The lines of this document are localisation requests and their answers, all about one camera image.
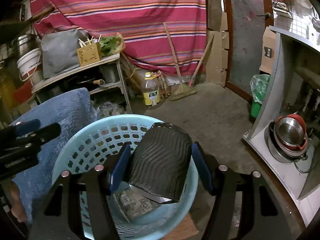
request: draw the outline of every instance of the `broom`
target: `broom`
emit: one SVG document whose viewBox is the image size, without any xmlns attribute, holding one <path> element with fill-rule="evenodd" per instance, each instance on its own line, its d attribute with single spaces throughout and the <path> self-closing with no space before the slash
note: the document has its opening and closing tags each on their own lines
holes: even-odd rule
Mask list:
<svg viewBox="0 0 320 240">
<path fill-rule="evenodd" d="M 178 100 L 180 98 L 184 98 L 184 97 L 193 95 L 193 94 L 197 93 L 197 91 L 194 88 L 188 87 L 186 84 L 183 83 L 182 76 L 181 76 L 180 69 L 179 69 L 179 65 L 178 65 L 177 56 L 176 56 L 176 53 L 174 52 L 174 48 L 173 48 L 173 44 L 171 41 L 171 37 L 170 37 L 170 33 L 168 30 L 167 24 L 164 22 L 163 25 L 164 25 L 164 29 L 167 34 L 168 40 L 169 40 L 169 45 L 170 45 L 170 49 L 172 52 L 174 65 L 176 67 L 177 74 L 178 74 L 179 81 L 180 81 L 178 89 L 173 93 L 173 95 L 171 95 L 169 97 L 170 100 L 174 101 L 174 100 Z"/>
</svg>

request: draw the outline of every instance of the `blue plastic basket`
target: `blue plastic basket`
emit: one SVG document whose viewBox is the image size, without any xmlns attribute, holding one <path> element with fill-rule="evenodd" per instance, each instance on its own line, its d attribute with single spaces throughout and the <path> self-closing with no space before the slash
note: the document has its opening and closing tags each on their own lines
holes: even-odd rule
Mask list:
<svg viewBox="0 0 320 240">
<path fill-rule="evenodd" d="M 90 170 L 104 163 L 106 156 L 117 154 L 124 142 L 131 143 L 131 151 L 145 132 L 161 120 L 136 114 L 123 114 L 98 120 L 77 132 L 63 147 L 52 174 L 52 184 L 64 170 L 73 174 Z M 107 197 L 113 221 L 121 239 L 156 240 L 172 231 L 188 213 L 196 196 L 198 172 L 191 158 L 184 191 L 180 201 L 165 204 L 128 223 L 113 197 Z M 89 214 L 86 211 L 86 194 L 82 193 L 80 205 L 82 222 L 87 238 L 92 237 Z"/>
</svg>

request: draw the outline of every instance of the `green trash can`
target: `green trash can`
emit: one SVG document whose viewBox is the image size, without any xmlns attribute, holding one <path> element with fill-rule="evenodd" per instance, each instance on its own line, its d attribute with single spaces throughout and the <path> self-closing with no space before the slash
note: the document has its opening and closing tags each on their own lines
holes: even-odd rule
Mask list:
<svg viewBox="0 0 320 240">
<path fill-rule="evenodd" d="M 250 115 L 254 118 L 257 118 L 260 112 L 262 102 L 268 89 L 269 81 L 270 75 L 268 74 L 254 75 L 250 81 L 253 98 Z"/>
</svg>

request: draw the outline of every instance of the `striped fabric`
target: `striped fabric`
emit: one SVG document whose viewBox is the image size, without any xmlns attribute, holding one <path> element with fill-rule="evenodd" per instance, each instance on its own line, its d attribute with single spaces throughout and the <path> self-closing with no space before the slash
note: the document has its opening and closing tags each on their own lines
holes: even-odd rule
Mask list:
<svg viewBox="0 0 320 240">
<path fill-rule="evenodd" d="M 205 0 L 30 0 L 32 14 L 55 10 L 35 23 L 37 32 L 80 28 L 98 37 L 121 33 L 125 54 L 136 65 L 176 74 L 165 34 L 167 22 L 183 75 L 192 74 L 204 52 Z"/>
</svg>

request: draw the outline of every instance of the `gray bag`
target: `gray bag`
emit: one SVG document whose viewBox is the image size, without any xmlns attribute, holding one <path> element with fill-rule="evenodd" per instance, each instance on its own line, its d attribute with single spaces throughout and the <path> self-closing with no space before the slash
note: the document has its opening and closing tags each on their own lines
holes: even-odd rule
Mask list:
<svg viewBox="0 0 320 240">
<path fill-rule="evenodd" d="M 76 29 L 46 34 L 42 38 L 44 78 L 51 78 L 80 66 L 76 52 L 80 47 L 79 38 L 87 40 L 87 37 Z"/>
</svg>

